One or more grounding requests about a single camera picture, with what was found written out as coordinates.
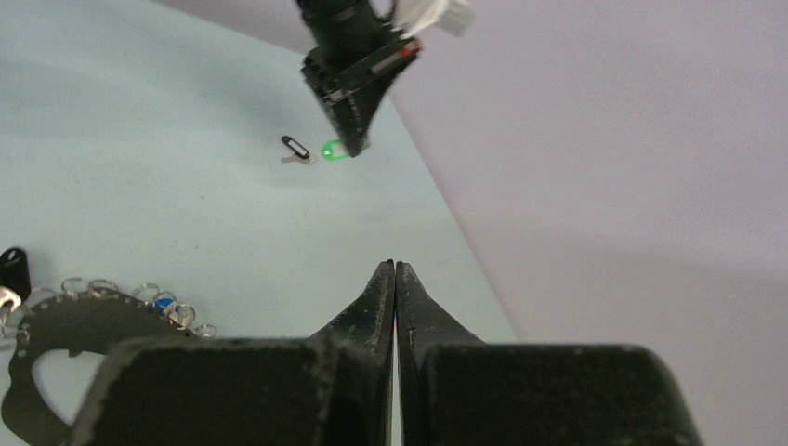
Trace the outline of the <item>grey toothed keyring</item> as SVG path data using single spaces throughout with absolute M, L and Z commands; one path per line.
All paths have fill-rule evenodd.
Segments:
M 176 299 L 171 312 L 152 308 L 159 296 Z M 1 362 L 6 374 L 1 386 L 4 445 L 62 445 L 71 434 L 72 416 L 39 383 L 40 364 L 50 354 L 104 357 L 138 338 L 195 341 L 217 336 L 215 325 L 198 320 L 194 306 L 152 282 L 125 290 L 109 280 L 71 277 L 58 290 L 34 289 L 32 297 L 16 313 L 10 357 Z

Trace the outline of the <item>green capped key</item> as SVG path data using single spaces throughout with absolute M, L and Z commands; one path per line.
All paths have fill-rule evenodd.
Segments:
M 322 146 L 322 157 L 333 162 L 351 158 L 351 155 L 340 139 L 333 139 Z

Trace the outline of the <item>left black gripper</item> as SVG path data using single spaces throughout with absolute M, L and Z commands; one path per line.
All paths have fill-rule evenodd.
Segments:
M 301 73 L 346 153 L 370 145 L 377 110 L 396 79 L 417 59 L 422 42 L 398 39 L 367 0 L 297 0 L 315 47 Z

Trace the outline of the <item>black tagged key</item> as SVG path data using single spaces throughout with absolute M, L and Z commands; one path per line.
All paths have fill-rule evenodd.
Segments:
M 281 158 L 282 164 L 298 163 L 312 165 L 317 163 L 317 158 L 300 142 L 290 136 L 282 136 L 282 143 L 288 148 L 291 154 Z

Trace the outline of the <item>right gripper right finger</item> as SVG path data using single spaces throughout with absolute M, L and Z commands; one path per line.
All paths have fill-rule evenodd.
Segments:
M 634 345 L 489 344 L 396 267 L 406 445 L 698 445 L 679 386 Z

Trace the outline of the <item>blue capped key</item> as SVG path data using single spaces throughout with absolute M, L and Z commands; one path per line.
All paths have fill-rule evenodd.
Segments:
M 151 301 L 152 308 L 162 314 L 172 311 L 172 307 L 176 304 L 176 299 L 172 297 L 155 297 Z

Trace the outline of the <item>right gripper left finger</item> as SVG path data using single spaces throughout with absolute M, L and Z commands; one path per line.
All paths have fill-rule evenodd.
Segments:
M 307 337 L 125 341 L 71 445 L 388 445 L 395 265 Z

